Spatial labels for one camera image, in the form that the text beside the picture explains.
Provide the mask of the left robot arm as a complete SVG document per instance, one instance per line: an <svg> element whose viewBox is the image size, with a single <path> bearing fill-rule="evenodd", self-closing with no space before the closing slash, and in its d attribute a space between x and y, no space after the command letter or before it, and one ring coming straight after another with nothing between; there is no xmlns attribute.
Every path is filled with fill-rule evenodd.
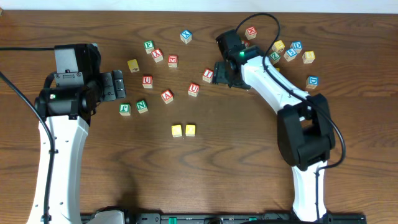
<svg viewBox="0 0 398 224"><path fill-rule="evenodd" d="M126 97L123 73L100 71L97 44L57 45L56 72L35 99L40 159L29 223L81 223L81 159L91 117L105 101Z"/></svg>

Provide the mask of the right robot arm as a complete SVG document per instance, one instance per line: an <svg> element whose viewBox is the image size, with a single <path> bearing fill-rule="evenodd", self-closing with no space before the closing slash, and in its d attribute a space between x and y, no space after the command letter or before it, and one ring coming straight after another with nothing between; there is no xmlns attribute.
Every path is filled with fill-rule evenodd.
<svg viewBox="0 0 398 224"><path fill-rule="evenodd" d="M277 144L294 178L293 211L301 221L321 220L326 214L323 167L335 146L326 98L295 87L259 47L246 47L235 30L220 34L216 42L223 61L215 64L213 83L253 88L275 111Z"/></svg>

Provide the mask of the yellow O block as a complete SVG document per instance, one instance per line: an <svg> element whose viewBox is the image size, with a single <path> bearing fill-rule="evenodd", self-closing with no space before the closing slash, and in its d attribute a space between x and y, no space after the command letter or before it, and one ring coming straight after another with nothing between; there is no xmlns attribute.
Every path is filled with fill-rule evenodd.
<svg viewBox="0 0 398 224"><path fill-rule="evenodd" d="M196 126L194 124L187 124L185 127L185 135L189 137L195 137Z"/></svg>

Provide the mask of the yellow C block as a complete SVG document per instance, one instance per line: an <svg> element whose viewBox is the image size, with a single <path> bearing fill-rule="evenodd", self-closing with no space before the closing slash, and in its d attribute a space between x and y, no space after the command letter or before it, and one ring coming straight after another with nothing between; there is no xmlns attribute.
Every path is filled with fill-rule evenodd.
<svg viewBox="0 0 398 224"><path fill-rule="evenodd" d="M174 138L182 137L182 134L183 134L183 132L182 132L182 125L181 124L172 126L172 136Z"/></svg>

